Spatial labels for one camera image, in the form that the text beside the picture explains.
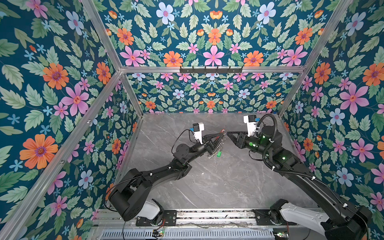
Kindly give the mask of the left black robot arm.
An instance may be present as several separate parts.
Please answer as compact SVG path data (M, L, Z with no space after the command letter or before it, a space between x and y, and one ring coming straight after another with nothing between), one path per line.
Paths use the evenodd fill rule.
M125 222L139 217L154 226L161 224L165 210L158 201L147 200L151 190L184 178L192 169L191 162L204 154L215 155L220 151L225 135L225 131L221 131L197 139L191 147L178 145L172 151L174 158L166 166L149 171L129 170L119 183L107 191L107 201Z

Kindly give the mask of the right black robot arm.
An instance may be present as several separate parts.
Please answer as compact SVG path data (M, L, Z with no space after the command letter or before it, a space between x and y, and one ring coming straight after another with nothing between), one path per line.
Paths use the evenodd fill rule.
M371 211L345 200L312 174L298 156L283 147L284 137L273 126L264 126L253 136L248 132L227 132L227 136L238 148L262 155L269 169L294 183L321 208L316 212L279 200L275 212L279 218L328 240L361 240L367 235Z

